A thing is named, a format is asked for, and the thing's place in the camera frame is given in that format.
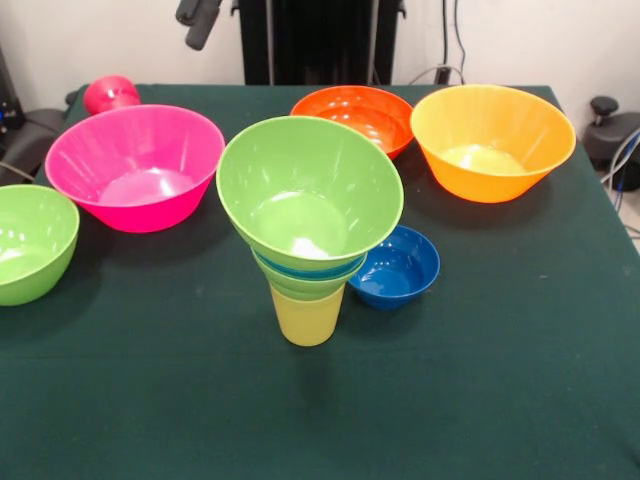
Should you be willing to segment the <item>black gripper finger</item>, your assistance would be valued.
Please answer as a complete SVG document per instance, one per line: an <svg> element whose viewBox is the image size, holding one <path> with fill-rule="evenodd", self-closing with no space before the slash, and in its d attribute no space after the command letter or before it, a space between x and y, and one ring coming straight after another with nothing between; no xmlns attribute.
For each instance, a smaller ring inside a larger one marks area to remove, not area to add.
<svg viewBox="0 0 640 480"><path fill-rule="evenodd" d="M193 25L200 0L180 0L175 12L176 20L182 25Z"/></svg>
<svg viewBox="0 0 640 480"><path fill-rule="evenodd" d="M202 50L220 13L221 0L202 0L198 3L185 38L185 43L193 50Z"/></svg>

